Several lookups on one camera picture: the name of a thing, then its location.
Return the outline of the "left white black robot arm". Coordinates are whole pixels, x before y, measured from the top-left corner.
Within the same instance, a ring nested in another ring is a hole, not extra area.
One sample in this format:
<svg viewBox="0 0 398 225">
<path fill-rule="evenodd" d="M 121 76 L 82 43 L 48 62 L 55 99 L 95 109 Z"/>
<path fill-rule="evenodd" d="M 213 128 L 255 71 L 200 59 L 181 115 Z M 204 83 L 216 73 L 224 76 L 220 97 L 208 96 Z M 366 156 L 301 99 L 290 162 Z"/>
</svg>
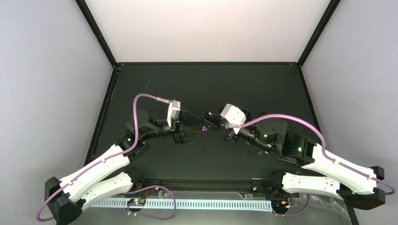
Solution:
<svg viewBox="0 0 398 225">
<path fill-rule="evenodd" d="M 142 190 L 142 176 L 136 169 L 123 168 L 141 156 L 147 139 L 171 136 L 183 144 L 204 136 L 193 129 L 201 119 L 187 110 L 172 108 L 166 119 L 153 120 L 146 111 L 136 110 L 126 123 L 128 131 L 98 158 L 61 179 L 45 182 L 44 200 L 58 225 L 69 225 L 86 209 L 114 195 Z"/>
</svg>

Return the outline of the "lilac earbud charging case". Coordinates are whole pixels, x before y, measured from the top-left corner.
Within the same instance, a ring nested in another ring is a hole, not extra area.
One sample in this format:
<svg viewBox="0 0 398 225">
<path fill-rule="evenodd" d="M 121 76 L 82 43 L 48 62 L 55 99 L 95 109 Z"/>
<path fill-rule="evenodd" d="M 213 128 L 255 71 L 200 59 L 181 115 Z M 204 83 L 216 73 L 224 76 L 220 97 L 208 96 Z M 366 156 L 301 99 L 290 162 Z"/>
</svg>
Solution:
<svg viewBox="0 0 398 225">
<path fill-rule="evenodd" d="M 214 124 L 214 116 L 216 114 L 213 112 L 207 112 L 205 113 L 205 115 L 202 118 L 202 122 L 204 124 L 204 126 L 210 126 L 212 130 L 218 130 L 220 127 L 217 127 Z"/>
</svg>

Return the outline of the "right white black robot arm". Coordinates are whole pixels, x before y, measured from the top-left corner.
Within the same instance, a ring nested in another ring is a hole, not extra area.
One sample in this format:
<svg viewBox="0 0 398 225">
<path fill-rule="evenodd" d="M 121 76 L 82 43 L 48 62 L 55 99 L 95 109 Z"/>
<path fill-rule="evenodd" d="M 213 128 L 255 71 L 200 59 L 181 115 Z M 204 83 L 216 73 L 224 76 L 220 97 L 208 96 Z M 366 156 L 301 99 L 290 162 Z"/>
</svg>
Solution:
<svg viewBox="0 0 398 225">
<path fill-rule="evenodd" d="M 385 204 L 386 193 L 377 187 L 384 169 L 363 167 L 332 154 L 320 131 L 302 119 L 266 113 L 248 120 L 248 113 L 231 104 L 220 114 L 207 113 L 204 119 L 208 127 L 229 129 L 226 139 L 232 143 L 244 139 L 262 153 L 275 154 L 283 164 L 316 172 L 274 171 L 266 182 L 267 195 L 282 199 L 295 193 L 323 195 L 360 210 Z"/>
</svg>

